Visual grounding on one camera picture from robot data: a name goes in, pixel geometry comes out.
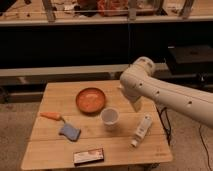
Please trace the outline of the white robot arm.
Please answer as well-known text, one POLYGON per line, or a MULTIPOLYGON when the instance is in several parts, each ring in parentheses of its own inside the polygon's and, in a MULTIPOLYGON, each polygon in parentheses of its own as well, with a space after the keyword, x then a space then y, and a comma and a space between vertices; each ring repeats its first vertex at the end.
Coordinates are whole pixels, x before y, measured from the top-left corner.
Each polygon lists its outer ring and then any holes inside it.
POLYGON ((213 93, 161 81, 154 72, 154 62, 139 57, 120 76, 124 96, 131 103, 147 97, 213 129, 213 93))

